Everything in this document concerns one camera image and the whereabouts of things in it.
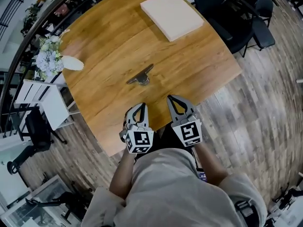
wooden table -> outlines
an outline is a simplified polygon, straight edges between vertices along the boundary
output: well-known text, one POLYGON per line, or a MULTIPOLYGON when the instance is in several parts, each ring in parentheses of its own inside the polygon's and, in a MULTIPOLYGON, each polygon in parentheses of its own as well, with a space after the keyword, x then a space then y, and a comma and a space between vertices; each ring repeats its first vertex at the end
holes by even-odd
POLYGON ((63 70, 89 128, 111 156, 125 145, 118 133, 125 112, 140 102, 157 130, 171 121, 168 94, 198 104, 241 73, 214 29, 204 25, 169 42, 141 10, 145 0, 103 0, 78 18, 63 37, 62 53, 84 62, 63 70), (126 82, 150 64, 149 85, 126 82))

white cloth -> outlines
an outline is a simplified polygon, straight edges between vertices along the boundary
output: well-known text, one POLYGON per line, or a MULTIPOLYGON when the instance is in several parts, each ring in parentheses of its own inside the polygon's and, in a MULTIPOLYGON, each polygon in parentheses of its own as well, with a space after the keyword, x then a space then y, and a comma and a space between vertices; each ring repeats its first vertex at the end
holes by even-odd
POLYGON ((198 178, 187 151, 166 148, 135 163, 125 201, 97 188, 82 227, 241 227, 246 224, 234 207, 239 200, 255 205, 264 226, 266 206, 245 174, 230 175, 216 187, 198 178))

metal object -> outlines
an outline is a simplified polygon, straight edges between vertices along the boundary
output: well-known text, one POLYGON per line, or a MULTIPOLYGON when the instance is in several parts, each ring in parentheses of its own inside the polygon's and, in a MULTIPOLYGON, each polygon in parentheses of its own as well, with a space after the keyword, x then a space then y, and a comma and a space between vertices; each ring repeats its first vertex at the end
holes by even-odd
POLYGON ((133 78, 129 79, 126 83, 131 84, 133 82, 139 82, 141 86, 146 86, 149 84, 150 80, 147 76, 147 73, 153 68, 153 64, 149 65, 142 71, 140 71, 137 75, 135 75, 133 78))

sleeve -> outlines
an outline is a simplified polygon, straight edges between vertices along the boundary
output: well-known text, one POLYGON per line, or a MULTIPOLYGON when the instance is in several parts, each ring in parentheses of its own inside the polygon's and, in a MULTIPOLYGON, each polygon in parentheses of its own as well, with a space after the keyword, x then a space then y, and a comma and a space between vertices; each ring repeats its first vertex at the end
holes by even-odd
POLYGON ((246 174, 229 175, 219 187, 227 193, 234 204, 238 201, 247 201, 254 205, 258 212, 260 226, 264 226, 267 217, 266 205, 246 174))
POLYGON ((98 187, 84 216, 81 227, 114 226, 114 217, 124 208, 125 201, 98 187))

flower vase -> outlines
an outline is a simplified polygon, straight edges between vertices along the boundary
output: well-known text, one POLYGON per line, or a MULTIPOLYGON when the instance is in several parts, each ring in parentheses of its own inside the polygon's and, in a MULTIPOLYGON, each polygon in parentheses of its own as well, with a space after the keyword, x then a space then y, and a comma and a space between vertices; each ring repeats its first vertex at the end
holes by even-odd
POLYGON ((70 70, 82 70, 84 67, 84 63, 80 60, 78 60, 75 57, 64 55, 62 58, 62 63, 64 68, 70 69, 70 70))

